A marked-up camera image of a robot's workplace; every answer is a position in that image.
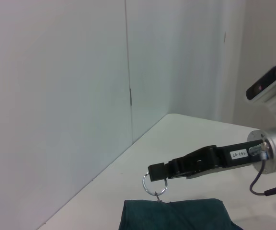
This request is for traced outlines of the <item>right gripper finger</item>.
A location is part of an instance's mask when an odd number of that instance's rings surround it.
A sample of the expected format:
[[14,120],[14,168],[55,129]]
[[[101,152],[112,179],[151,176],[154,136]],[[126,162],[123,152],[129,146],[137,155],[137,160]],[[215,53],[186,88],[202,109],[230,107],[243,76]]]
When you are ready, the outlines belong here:
[[186,177],[189,170],[185,166],[189,157],[180,157],[169,161],[168,163],[157,163],[148,167],[148,173],[151,182]]

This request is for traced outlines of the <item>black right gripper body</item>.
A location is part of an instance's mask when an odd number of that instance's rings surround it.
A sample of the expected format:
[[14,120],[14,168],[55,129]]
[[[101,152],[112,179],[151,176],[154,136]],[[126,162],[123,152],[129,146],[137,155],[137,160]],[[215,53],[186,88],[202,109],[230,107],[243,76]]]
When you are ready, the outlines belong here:
[[258,156],[249,154],[249,148],[258,141],[249,141],[223,147],[206,146],[185,155],[184,168],[187,179],[202,175],[245,167],[258,162]]

